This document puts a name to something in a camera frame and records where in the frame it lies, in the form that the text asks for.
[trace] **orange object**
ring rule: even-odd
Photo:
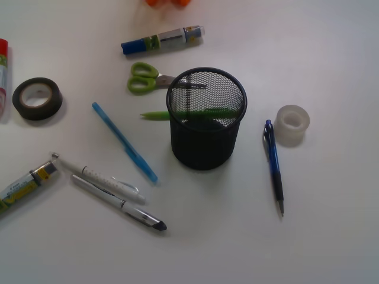
[[[187,6],[188,3],[191,2],[191,0],[172,0],[172,2],[178,5]],[[146,0],[146,3],[150,6],[154,6],[158,3],[158,0]]]
[[[172,0],[172,2],[182,5],[182,6],[187,6],[188,3],[191,2],[191,0]]]
[[[150,6],[153,6],[157,4],[158,0],[146,0],[146,3],[148,3]]]

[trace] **blue ballpoint pen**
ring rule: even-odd
[[[283,187],[282,187],[282,179],[281,179],[280,170],[279,170],[277,147],[275,145],[274,128],[271,124],[271,120],[266,120],[264,139],[266,141],[266,151],[268,153],[268,161],[270,164],[270,170],[271,170],[272,182],[274,184],[275,196],[279,203],[280,212],[282,213],[282,217],[283,217],[284,216]]]
[[[149,179],[156,183],[158,181],[157,176],[154,174],[153,170],[149,167],[146,161],[140,156],[140,154],[133,148],[133,146],[129,143],[129,141],[125,138],[125,136],[121,133],[121,131],[114,125],[114,123],[110,120],[110,118],[106,115],[106,113],[101,109],[101,107],[94,102],[92,107],[97,112],[97,114],[101,117],[101,119],[105,122],[105,124],[112,130],[114,135],[121,141],[121,143],[125,147],[125,152],[129,155],[129,157],[135,162],[135,164],[149,177]]]

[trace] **black mesh pen holder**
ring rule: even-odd
[[[232,155],[248,105],[236,78],[210,67],[188,70],[171,83],[166,103],[171,147],[180,162],[210,170]]]

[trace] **pen clip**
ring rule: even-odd
[[[267,149],[267,141],[266,141],[266,137],[265,137],[265,131],[263,131],[262,142],[263,142],[263,148],[265,149],[265,154],[266,154],[266,157],[267,157],[267,162],[269,162],[269,155],[268,155],[268,149]]]
[[[123,185],[126,185],[127,187],[129,187],[129,188],[132,188],[135,192],[137,192],[137,193],[139,193],[140,191],[138,190],[138,188],[136,188],[135,186],[133,186],[133,185],[131,185],[131,184],[129,184],[129,183],[126,183],[126,182],[122,182],[122,181],[120,181],[120,180],[117,180],[117,179],[115,179],[114,177],[112,177],[116,182],[120,182],[120,183],[122,183]]]

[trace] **green pen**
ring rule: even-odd
[[[170,113],[168,111],[152,111],[140,114],[146,120],[170,120]],[[177,117],[180,119],[186,119],[188,113],[186,111],[181,111],[176,113]],[[228,108],[208,108],[203,111],[191,111],[191,118],[236,118],[238,117],[238,112]]]

